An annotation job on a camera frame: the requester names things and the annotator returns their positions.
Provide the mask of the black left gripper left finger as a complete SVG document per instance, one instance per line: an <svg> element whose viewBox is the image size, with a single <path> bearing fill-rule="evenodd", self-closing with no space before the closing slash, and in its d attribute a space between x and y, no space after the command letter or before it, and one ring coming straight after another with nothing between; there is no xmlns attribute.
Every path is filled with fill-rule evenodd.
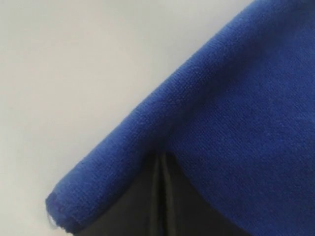
<svg viewBox="0 0 315 236"><path fill-rule="evenodd" d="M160 166L157 155L145 158L128 190L78 236L159 236Z"/></svg>

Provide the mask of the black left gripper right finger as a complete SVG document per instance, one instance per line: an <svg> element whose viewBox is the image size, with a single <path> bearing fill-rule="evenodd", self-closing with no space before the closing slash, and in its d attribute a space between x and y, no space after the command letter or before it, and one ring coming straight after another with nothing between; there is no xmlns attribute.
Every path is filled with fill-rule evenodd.
<svg viewBox="0 0 315 236"><path fill-rule="evenodd" d="M165 236L235 236L235 226L199 195L172 154L160 158Z"/></svg>

